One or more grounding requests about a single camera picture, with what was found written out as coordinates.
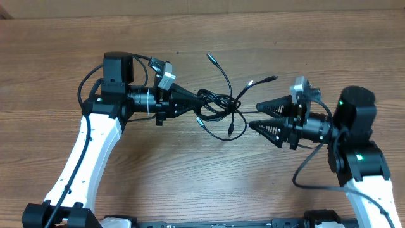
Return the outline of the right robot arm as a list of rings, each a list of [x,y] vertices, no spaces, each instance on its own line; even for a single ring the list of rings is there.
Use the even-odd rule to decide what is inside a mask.
[[[249,126],[277,147],[289,143],[292,150],[300,139],[317,143],[300,164],[300,172],[322,146],[328,146],[328,164],[339,186],[311,186],[293,183],[302,189],[345,193],[359,227],[400,227],[394,203],[390,170],[382,150],[370,139],[377,115],[375,95],[364,87],[342,90],[335,112],[313,113],[311,103],[325,106],[318,88],[291,90],[289,96],[258,103],[256,109],[270,116]]]

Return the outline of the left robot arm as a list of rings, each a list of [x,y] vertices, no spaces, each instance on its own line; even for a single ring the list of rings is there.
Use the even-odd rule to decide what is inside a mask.
[[[168,61],[127,52],[107,52],[98,79],[86,100],[68,161],[43,203],[29,203],[24,227],[136,227],[134,217],[94,215],[97,190],[108,158],[135,112],[153,114],[157,125],[204,103],[177,85]]]

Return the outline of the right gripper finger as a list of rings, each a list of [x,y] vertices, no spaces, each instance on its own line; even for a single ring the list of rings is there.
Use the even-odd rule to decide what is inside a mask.
[[[294,104],[291,95],[256,104],[258,112],[265,113],[274,118],[291,116],[293,113],[293,107]]]
[[[292,132],[287,117],[256,120],[249,122],[249,126],[278,148],[282,147],[283,142],[287,141]]]

